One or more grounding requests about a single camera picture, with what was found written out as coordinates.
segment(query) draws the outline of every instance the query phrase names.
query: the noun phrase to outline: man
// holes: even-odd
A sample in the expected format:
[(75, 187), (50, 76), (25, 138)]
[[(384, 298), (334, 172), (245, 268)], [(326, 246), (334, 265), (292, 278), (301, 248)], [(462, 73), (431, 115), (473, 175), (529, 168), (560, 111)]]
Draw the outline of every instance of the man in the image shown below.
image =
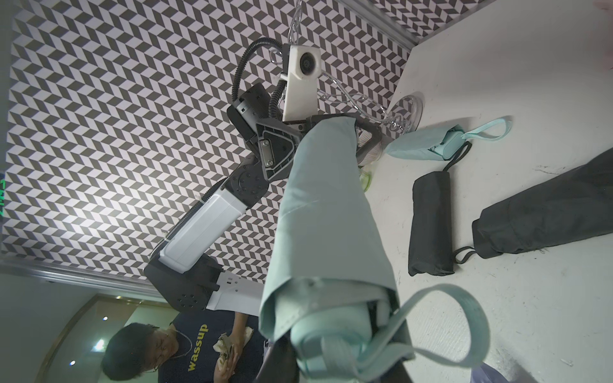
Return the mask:
[[(596, 0), (594, 1), (594, 5), (607, 12), (609, 16), (611, 16), (611, 22), (613, 22), (613, 0)], [(613, 51), (607, 53), (604, 64), (606, 65), (606, 69), (613, 70)]]
[[(247, 325), (254, 331), (245, 344)], [(230, 331), (232, 350), (219, 369), (213, 345)], [(122, 328), (109, 341), (102, 371), (114, 381), (154, 370), (160, 383), (251, 383), (262, 366), (264, 341), (256, 317), (221, 310), (181, 313), (165, 330), (140, 323)]]

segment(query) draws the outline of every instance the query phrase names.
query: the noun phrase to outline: wall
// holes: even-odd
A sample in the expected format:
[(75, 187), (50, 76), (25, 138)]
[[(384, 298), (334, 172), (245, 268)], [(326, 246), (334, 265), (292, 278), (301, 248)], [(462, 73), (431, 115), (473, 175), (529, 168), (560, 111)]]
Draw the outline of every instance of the wall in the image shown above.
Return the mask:
[(485, 0), (370, 0), (417, 38), (424, 38)]
[(0, 275), (0, 371), (5, 382), (34, 381), (51, 344), (94, 289)]
[[(11, 18), (13, 11), (10, 1), (0, 1), (0, 116), (6, 116), (9, 110), (9, 72), (10, 72), (10, 45), (12, 40)], [(5, 137), (9, 130), (9, 122), (0, 118), (0, 137)], [(6, 170), (5, 140), (0, 140), (0, 173)]]
[[(293, 1), (35, 1), (15, 22), (5, 245), (27, 258), (142, 277), (153, 246), (249, 154), (226, 108), (245, 47), (286, 42)], [(408, 52), (334, 0), (303, 5), (300, 44), (387, 105)], [(280, 68), (268, 50), (242, 89)], [(320, 88), (336, 92), (330, 82)], [(320, 109), (333, 113), (330, 104)], [(209, 250), (263, 281), (283, 182)]]

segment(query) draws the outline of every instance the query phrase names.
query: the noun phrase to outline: eyeglasses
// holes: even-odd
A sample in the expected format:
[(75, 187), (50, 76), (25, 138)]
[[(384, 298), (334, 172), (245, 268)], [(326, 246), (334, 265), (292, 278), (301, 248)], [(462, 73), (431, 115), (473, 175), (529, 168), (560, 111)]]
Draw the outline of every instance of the eyeglasses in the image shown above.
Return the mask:
[(166, 351), (166, 347), (164, 346), (164, 340), (166, 339), (160, 339), (156, 345), (158, 356), (155, 360), (153, 372), (157, 372), (162, 363), (164, 363), (164, 351)]

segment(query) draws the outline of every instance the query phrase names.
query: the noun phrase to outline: robotic arm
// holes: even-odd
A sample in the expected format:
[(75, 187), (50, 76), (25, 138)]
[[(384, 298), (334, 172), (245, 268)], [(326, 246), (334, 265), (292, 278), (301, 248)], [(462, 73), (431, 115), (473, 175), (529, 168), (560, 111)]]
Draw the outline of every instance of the robotic arm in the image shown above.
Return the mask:
[[(239, 97), (242, 69), (266, 44), (283, 53), (277, 89), (271, 97), (256, 84)], [(410, 382), (402, 362), (415, 353), (445, 365), (479, 365), (487, 355), (489, 331), (468, 292), (443, 284), (400, 305), (392, 266), (357, 177), (357, 163), (381, 141), (381, 131), (357, 113), (317, 115), (320, 73), (316, 48), (281, 46), (267, 38), (249, 46), (227, 114), (252, 153), (155, 247), (145, 275), (177, 311), (225, 309), (259, 316), (260, 332), (275, 346), (256, 382), (293, 383), (298, 370), (315, 379)], [(280, 121), (277, 105), (284, 90)], [(371, 134), (361, 147), (356, 129)], [(288, 178), (290, 171), (266, 285), (223, 271), (204, 252), (264, 196), (269, 183)], [(436, 290), (456, 299), (467, 315), (471, 347), (462, 361), (411, 345), (405, 317)]]
[(271, 182), (289, 176), (300, 141), (315, 125), (327, 118), (355, 117), (356, 126), (371, 133), (370, 140), (356, 148), (358, 163), (381, 141), (380, 128), (357, 113), (317, 114), (318, 48), (286, 44), (282, 51), (280, 82), (287, 86), (283, 122), (269, 117), (271, 109), (278, 114), (278, 98), (271, 102), (261, 83), (228, 106), (227, 115), (251, 154), (180, 219), (154, 248), (145, 267), (145, 276), (179, 312), (208, 308), (259, 315), (262, 284), (223, 271), (204, 252), (260, 201)]

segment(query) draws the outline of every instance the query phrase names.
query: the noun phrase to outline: geometric patterned wallpaper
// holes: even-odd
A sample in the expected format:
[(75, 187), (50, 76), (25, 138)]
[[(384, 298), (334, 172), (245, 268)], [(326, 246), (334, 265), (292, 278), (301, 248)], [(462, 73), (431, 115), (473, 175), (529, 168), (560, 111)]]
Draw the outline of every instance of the geometric patterned wallpaper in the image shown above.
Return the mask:
[(370, 0), (398, 24), (423, 38), (485, 0)]
[[(144, 278), (153, 246), (248, 154), (224, 111), (232, 74), (258, 37), (287, 41), (293, 0), (16, 6), (4, 243), (19, 257)], [(334, 0), (305, 1), (303, 11), (300, 44), (321, 48), (324, 70), (387, 105), (409, 52)], [(261, 79), (272, 91), (279, 72), (261, 51), (242, 88)], [(226, 270), (265, 279), (283, 186), (208, 250)]]

